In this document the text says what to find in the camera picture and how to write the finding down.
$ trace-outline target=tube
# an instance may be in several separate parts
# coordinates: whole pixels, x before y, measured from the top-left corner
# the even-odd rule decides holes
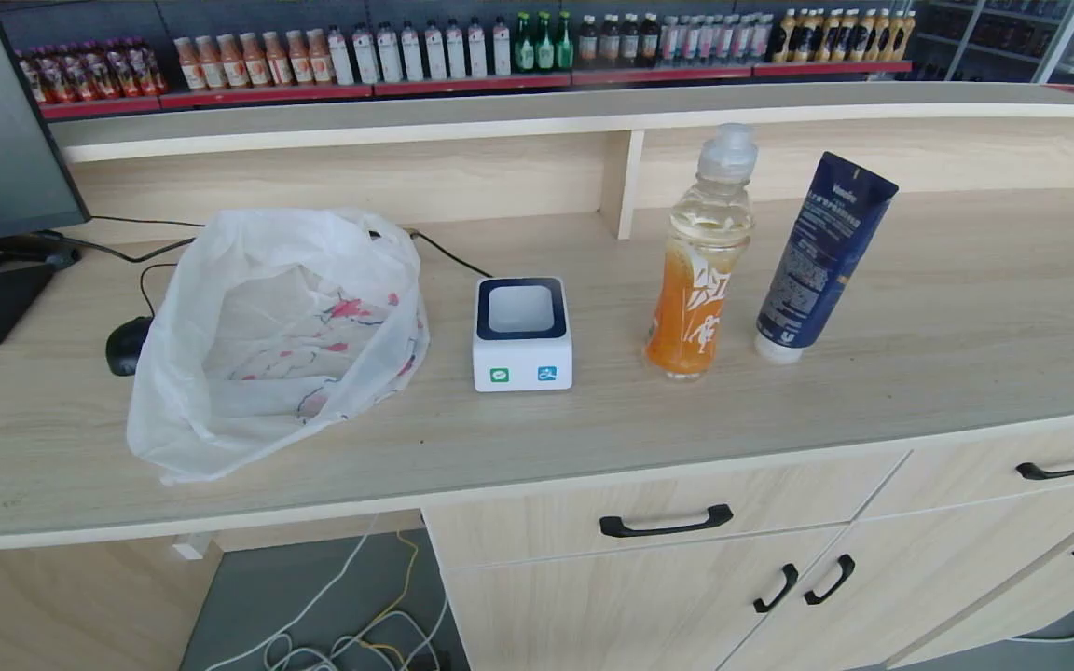
[[[818,339],[895,194],[892,181],[823,152],[757,315],[760,355],[793,363]]]

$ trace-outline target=plastic bag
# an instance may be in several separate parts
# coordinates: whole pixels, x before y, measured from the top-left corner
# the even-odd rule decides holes
[[[398,392],[430,344],[419,271],[362,209],[218,213],[146,337],[132,453],[165,483],[215,480]]]

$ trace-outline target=black cable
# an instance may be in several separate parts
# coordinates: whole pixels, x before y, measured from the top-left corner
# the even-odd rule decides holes
[[[420,237],[421,240],[425,240],[426,243],[430,243],[430,245],[433,245],[438,251],[441,251],[442,254],[449,257],[450,260],[452,260],[452,262],[455,262],[455,263],[460,264],[461,266],[463,266],[465,268],[468,268],[468,271],[480,273],[480,275],[482,275],[483,277],[487,277],[488,279],[491,278],[491,274],[489,272],[483,271],[483,268],[481,268],[481,267],[474,266],[473,264],[466,263],[466,262],[464,262],[464,260],[461,260],[459,257],[453,256],[452,253],[450,253],[449,250],[447,250],[447,248],[445,248],[441,245],[438,245],[437,243],[435,243],[434,238],[430,237],[426,234],[421,233],[420,230],[409,229],[408,230],[408,236],[409,237]]]
[[[151,298],[148,297],[148,290],[144,287],[144,278],[148,276],[148,272],[154,267],[176,267],[176,264],[151,264],[148,267],[145,267],[144,272],[140,273],[140,293],[144,295],[144,303],[148,305],[148,311],[151,313],[151,317],[157,315],[157,309],[151,306]]]

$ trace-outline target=bottle label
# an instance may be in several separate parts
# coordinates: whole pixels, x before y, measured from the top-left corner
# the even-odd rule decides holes
[[[191,90],[205,88],[205,74],[202,72],[202,65],[182,65],[180,72],[185,73],[185,84]]]

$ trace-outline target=computer mouse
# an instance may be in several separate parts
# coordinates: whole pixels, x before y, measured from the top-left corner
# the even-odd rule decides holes
[[[151,327],[150,317],[137,317],[122,324],[106,338],[106,365],[111,373],[128,377],[135,375],[135,366],[140,363],[140,352],[144,349],[144,339]]]

